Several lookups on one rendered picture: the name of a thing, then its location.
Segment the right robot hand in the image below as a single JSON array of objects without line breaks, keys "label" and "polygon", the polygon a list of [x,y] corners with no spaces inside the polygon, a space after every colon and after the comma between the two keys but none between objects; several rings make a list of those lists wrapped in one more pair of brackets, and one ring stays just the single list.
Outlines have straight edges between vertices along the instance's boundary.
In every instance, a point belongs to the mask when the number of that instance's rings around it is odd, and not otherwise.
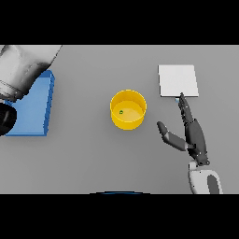
[{"label": "right robot hand", "polygon": [[185,129],[185,138],[170,132],[161,122],[157,122],[162,141],[180,151],[187,151],[199,166],[209,165],[203,129],[190,111],[190,105],[183,93],[180,93],[178,106]]}]

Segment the blue tray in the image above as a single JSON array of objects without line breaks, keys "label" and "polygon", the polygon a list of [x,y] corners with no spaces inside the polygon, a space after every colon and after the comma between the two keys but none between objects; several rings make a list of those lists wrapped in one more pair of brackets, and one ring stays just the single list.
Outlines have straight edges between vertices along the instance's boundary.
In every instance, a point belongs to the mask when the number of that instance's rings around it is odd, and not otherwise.
[{"label": "blue tray", "polygon": [[7,136],[46,136],[55,77],[50,70],[43,72],[29,93],[16,103],[5,101],[17,110],[17,120]]}]

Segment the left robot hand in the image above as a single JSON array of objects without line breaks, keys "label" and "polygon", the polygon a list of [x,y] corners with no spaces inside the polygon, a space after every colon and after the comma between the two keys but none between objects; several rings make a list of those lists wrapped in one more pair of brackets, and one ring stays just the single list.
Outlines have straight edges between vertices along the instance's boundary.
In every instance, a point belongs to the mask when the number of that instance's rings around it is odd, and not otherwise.
[{"label": "left robot hand", "polygon": [[0,103],[0,136],[7,134],[17,120],[17,110],[11,105]]}]

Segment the yellow bowl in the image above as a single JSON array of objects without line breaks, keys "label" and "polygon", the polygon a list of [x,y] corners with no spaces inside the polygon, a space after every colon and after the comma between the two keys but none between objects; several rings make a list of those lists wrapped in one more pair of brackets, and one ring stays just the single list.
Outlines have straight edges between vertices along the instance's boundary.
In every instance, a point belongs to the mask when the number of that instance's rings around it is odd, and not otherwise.
[{"label": "yellow bowl", "polygon": [[116,127],[123,131],[132,131],[144,121],[148,106],[144,96],[138,91],[122,90],[112,97],[109,109]]}]

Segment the pale square scale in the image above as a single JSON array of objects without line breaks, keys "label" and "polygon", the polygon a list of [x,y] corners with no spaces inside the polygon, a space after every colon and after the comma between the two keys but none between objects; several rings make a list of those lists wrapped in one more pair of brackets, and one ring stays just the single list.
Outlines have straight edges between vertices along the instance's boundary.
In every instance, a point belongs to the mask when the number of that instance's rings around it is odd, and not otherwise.
[{"label": "pale square scale", "polygon": [[161,97],[198,97],[195,68],[187,64],[161,64],[158,66]]}]

